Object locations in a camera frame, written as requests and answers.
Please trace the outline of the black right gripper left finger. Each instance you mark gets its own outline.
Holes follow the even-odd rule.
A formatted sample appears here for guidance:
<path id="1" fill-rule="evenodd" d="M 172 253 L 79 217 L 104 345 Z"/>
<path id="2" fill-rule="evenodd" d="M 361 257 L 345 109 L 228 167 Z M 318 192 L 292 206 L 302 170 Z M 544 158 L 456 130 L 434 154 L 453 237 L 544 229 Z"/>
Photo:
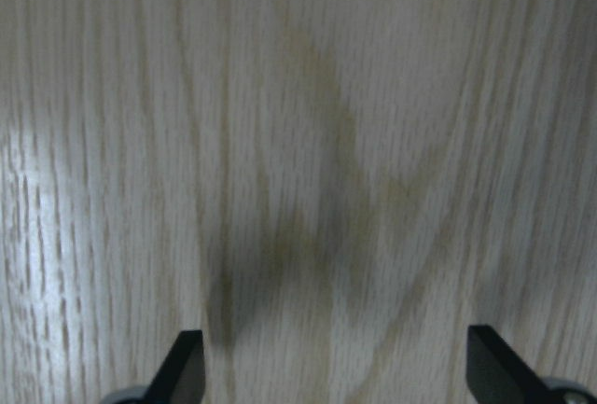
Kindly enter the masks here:
<path id="1" fill-rule="evenodd" d="M 181 331 L 142 396 L 142 402 L 202 403 L 204 394 L 205 359 L 202 331 Z"/>

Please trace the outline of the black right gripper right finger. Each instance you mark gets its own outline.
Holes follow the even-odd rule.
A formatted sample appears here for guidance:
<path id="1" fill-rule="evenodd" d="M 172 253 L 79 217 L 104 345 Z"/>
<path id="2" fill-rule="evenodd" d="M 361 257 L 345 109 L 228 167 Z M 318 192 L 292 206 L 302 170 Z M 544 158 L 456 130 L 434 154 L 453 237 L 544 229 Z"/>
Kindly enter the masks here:
<path id="1" fill-rule="evenodd" d="M 488 325 L 466 334 L 466 385 L 478 403 L 554 403 L 542 380 Z"/>

